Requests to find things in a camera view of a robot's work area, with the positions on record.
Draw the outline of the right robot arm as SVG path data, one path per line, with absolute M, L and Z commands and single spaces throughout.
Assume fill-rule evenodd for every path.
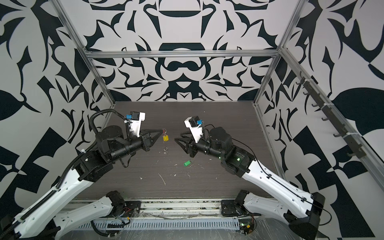
M 253 153 L 234 145 L 234 139 L 222 127 L 210 130 L 207 138 L 203 134 L 184 132 L 175 142 L 191 158 L 202 153 L 219 159 L 227 172 L 273 197 L 267 199 L 241 190 L 235 203 L 244 212 L 279 220 L 304 240 L 318 237 L 325 197 L 319 192 L 301 190 L 274 174 Z

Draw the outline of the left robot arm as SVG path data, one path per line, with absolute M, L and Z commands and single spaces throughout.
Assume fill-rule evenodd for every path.
M 59 240 L 77 227 L 100 217 L 118 218 L 125 207 L 123 197 L 111 191 L 101 199 L 69 212 L 62 209 L 79 193 L 113 169 L 116 161 L 148 152 L 163 130 L 142 130 L 138 136 L 124 138 L 119 126 L 96 132 L 95 142 L 64 170 L 57 184 L 36 203 L 14 218 L 1 220 L 2 240 Z

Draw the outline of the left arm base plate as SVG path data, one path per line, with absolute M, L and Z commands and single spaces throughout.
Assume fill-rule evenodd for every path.
M 125 201 L 125 203 L 118 208 L 120 217 L 132 217 L 139 214 L 141 211 L 141 201 Z

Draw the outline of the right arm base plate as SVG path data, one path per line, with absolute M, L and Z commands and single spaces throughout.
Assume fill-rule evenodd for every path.
M 221 215 L 223 217 L 243 217 L 248 212 L 234 200 L 221 200 Z

